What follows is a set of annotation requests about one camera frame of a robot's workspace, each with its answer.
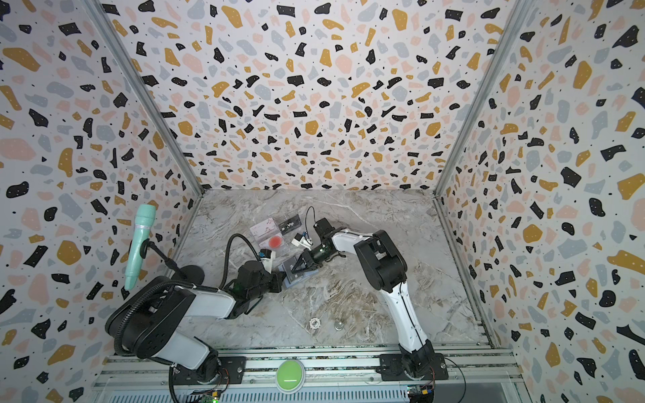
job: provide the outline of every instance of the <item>green dome button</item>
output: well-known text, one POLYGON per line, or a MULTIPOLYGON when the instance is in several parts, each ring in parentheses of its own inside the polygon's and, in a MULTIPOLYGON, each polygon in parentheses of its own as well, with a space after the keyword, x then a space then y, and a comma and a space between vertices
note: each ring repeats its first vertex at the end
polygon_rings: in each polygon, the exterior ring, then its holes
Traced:
POLYGON ((286 394, 297 392, 304 383, 304 366, 298 360, 284 361, 275 373, 275 383, 286 394))

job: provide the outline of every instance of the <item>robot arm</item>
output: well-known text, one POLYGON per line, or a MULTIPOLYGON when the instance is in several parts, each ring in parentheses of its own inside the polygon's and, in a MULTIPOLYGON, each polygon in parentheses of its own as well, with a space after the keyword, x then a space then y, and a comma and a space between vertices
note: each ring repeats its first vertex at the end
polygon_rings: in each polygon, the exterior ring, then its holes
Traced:
POLYGON ((435 356, 432 343, 423 332, 412 306, 406 271, 401 253, 383 230, 373 234, 357 233, 345 228, 336 230, 327 219, 314 226, 321 245, 303 251, 305 266, 320 268, 337 254, 358 256, 368 282, 385 298, 397 328, 402 366, 410 378, 421 378, 430 371, 435 356))
POLYGON ((140 359, 179 364, 192 379, 208 383, 221 367, 217 351, 177 330, 180 321, 194 316, 235 319, 248 314, 265 293, 279 293, 283 280, 284 273, 268 273, 256 260, 244 263, 225 290, 158 276, 110 316, 105 330, 115 338, 117 352, 120 344, 140 359))
MULTIPOLYGON (((402 370, 412 379, 423 378, 438 355, 419 324, 408 293, 407 265, 390 236, 382 230, 373 234, 337 230, 327 219, 318 220, 314 228, 321 244, 303 251, 301 269, 320 268, 342 253, 356 254, 368 282, 390 309, 399 336, 402 370)), ((221 290, 158 276, 110 316, 105 330, 115 338, 117 353, 176 363, 192 379, 207 383, 220 371, 217 352, 178 331, 181 319, 235 319, 251 312, 266 292, 279 293, 283 280, 284 273, 268 273, 257 260, 244 263, 238 277, 221 290)))

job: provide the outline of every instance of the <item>small white object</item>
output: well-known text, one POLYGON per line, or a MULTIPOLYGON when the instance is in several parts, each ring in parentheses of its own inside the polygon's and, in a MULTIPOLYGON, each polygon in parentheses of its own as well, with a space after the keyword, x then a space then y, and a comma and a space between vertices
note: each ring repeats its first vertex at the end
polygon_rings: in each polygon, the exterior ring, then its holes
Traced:
POLYGON ((320 318, 311 318, 309 320, 309 327, 313 330, 319 329, 321 327, 320 318))
POLYGON ((312 250, 312 246, 313 246, 311 241, 309 241, 306 237, 303 237, 300 234, 296 234, 296 237, 291 240, 291 244, 294 246, 304 246, 309 250, 312 250))
POLYGON ((275 257, 275 252, 272 250, 262 249, 260 251, 260 256, 263 256, 260 258, 260 261, 262 262, 264 269, 271 273, 271 270, 273 269, 273 258, 275 257))

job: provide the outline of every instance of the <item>marble floor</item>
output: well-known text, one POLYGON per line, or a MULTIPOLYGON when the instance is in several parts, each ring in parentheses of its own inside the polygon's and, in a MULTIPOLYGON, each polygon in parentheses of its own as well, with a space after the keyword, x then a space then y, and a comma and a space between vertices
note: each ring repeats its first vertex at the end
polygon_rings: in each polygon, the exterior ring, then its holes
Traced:
MULTIPOLYGON (((316 218, 326 217, 336 228, 388 232, 408 264, 412 302, 430 340, 479 341, 479 329, 431 197, 430 192, 412 190, 209 190, 177 262, 202 266, 204 285, 217 286, 231 234, 239 232, 252 240, 251 226, 292 210, 303 220, 302 232, 307 207, 314 206, 316 218)), ((311 213, 308 221, 313 231, 311 213)), ((289 244, 274 260, 274 268, 301 249, 289 244)), ((239 265, 251 259, 247 245, 234 240, 229 280, 237 276, 239 265)), ((249 315, 235 320, 186 318, 180 329, 215 348, 396 344, 396 328, 381 298, 365 279, 357 257, 348 255, 280 294, 266 294, 249 315), (319 329, 310 328, 313 317, 320 318, 319 329), (336 320, 344 323, 340 331, 334 328, 336 320)))

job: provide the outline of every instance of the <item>red round sticker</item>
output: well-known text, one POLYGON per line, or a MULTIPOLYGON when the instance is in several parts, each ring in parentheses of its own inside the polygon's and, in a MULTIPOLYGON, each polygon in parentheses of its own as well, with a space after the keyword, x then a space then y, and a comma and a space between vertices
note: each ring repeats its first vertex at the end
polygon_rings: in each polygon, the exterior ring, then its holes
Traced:
POLYGON ((269 247, 275 249, 279 247, 282 244, 282 238, 278 237, 277 235, 269 239, 269 247))

